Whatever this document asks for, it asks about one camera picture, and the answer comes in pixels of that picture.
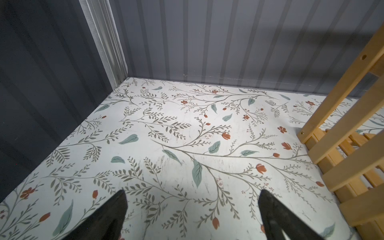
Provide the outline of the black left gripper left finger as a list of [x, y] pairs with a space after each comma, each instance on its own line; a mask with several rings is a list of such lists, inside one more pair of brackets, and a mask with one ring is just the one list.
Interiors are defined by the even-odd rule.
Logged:
[[119, 190], [64, 240], [118, 240], [127, 209], [126, 193]]

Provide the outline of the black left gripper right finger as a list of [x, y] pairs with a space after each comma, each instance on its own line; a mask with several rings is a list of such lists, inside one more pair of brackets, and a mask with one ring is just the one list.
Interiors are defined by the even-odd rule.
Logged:
[[268, 240], [323, 239], [269, 191], [261, 190], [258, 205]]

